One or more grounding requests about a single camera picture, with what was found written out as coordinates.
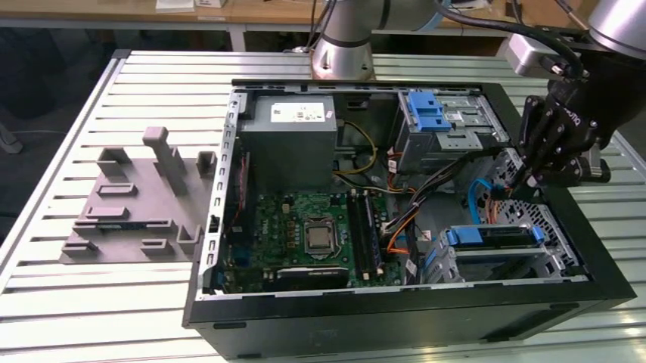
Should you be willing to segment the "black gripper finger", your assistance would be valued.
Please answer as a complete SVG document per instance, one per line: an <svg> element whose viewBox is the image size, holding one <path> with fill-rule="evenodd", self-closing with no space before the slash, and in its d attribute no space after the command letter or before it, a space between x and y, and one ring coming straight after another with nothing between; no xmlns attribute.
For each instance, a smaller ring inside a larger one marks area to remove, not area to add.
<svg viewBox="0 0 646 363"><path fill-rule="evenodd" d="M527 180L531 174L530 161L531 161L531 136L535 128L540 122L540 117L544 110L544 99L540 96L527 96L523 114L520 120L519 140L518 140L518 153L522 161L522 166L518 168L514 177L514 196L524 197L532 190L527 186Z"/></svg>
<svg viewBox="0 0 646 363"><path fill-rule="evenodd" d="M546 186L570 187L579 182L580 166L578 157L563 153L560 145L526 147L523 149L523 199L536 199Z"/></svg>

